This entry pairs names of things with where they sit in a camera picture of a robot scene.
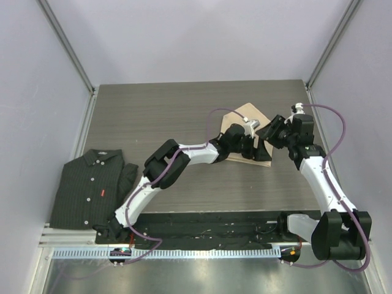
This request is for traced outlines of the beige cloth napkin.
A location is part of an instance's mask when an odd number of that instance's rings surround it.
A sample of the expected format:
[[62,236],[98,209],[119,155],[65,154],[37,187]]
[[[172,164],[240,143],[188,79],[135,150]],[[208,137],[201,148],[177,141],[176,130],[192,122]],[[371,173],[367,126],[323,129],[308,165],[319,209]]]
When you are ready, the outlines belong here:
[[[268,119],[258,108],[256,108],[251,103],[246,103],[240,106],[239,108],[235,109],[235,111],[237,111],[247,119],[250,120],[257,119],[260,122],[260,126],[256,128],[256,130],[261,129],[262,127],[265,127],[268,123],[270,123],[270,119]],[[220,131],[224,133],[234,123],[239,124],[241,126],[245,125],[244,120],[234,112],[230,112],[226,115],[223,115]],[[241,162],[244,164],[258,165],[258,166],[268,167],[268,168],[270,168],[272,163],[272,160],[257,162],[254,160],[245,159],[241,154],[238,153],[231,153],[227,157],[227,160],[234,161],[234,162]]]

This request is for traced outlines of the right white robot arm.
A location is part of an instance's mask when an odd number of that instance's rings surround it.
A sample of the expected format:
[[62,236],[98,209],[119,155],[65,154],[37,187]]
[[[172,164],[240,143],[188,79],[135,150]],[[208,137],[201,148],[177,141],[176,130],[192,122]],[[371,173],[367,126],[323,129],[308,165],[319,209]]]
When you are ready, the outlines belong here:
[[290,214],[276,227],[279,239],[297,236],[311,243],[318,260],[369,260],[372,219],[358,211],[338,185],[323,148],[314,144],[314,119],[295,114],[290,119],[277,115],[258,130],[259,139],[277,149],[287,148],[289,158],[304,176],[320,208],[321,218]]

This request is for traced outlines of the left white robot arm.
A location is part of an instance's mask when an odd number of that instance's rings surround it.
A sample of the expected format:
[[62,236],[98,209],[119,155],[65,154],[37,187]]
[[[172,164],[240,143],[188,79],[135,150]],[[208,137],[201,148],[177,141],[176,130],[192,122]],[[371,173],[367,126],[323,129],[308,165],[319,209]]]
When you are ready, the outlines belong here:
[[147,204],[161,191],[171,187],[191,165],[217,164],[232,153],[254,162],[272,161],[272,146],[257,134],[257,121],[245,125],[232,124],[225,132],[197,145],[182,145],[167,140],[146,161],[136,188],[125,202],[109,217],[105,225],[95,225],[97,244],[124,244],[131,227]]

